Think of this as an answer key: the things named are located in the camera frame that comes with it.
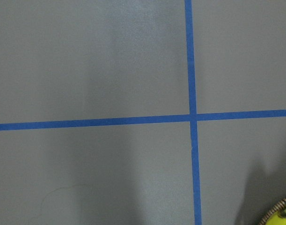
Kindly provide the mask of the woven wicker basket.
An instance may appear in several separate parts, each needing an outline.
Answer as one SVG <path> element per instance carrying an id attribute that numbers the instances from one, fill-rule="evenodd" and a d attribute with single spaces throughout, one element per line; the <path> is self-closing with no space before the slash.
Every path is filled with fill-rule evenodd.
<path id="1" fill-rule="evenodd" d="M 271 215 L 278 210 L 282 210 L 286 208 L 286 197 L 277 202 L 272 206 L 272 208 L 261 218 L 259 225 L 266 225 L 267 220 L 271 217 Z"/>

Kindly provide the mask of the yellow banana bunch in basket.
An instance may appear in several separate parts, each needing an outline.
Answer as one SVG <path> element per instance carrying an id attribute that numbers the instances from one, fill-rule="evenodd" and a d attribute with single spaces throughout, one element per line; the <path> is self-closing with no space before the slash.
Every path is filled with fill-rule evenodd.
<path id="1" fill-rule="evenodd" d="M 286 208 L 273 213 L 266 225 L 286 225 Z"/>

